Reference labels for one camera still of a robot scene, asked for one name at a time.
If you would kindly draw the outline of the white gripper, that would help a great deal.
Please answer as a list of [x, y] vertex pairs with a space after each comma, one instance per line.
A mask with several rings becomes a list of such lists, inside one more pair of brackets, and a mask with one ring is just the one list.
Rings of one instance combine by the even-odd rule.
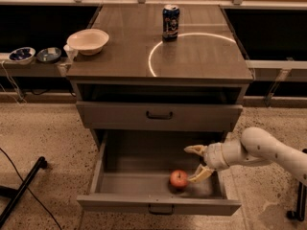
[[222, 143], [210, 144], [209, 146], [188, 146], [184, 149], [184, 151], [187, 153], [195, 153], [196, 155], [203, 155], [203, 160], [207, 165], [204, 166], [199, 164], [195, 173], [188, 177], [189, 182], [202, 182], [203, 180], [210, 177], [214, 170], [221, 171], [229, 168], [224, 159]]

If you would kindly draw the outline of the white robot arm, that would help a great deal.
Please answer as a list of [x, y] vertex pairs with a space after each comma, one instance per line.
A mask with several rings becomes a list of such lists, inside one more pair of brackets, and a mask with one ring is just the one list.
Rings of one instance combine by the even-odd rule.
[[238, 140], [214, 143], [208, 146], [194, 145], [184, 149], [203, 159], [189, 181], [198, 183], [213, 172], [231, 166], [259, 167], [276, 163], [295, 179], [307, 186], [307, 154], [289, 147], [259, 127], [248, 127]]

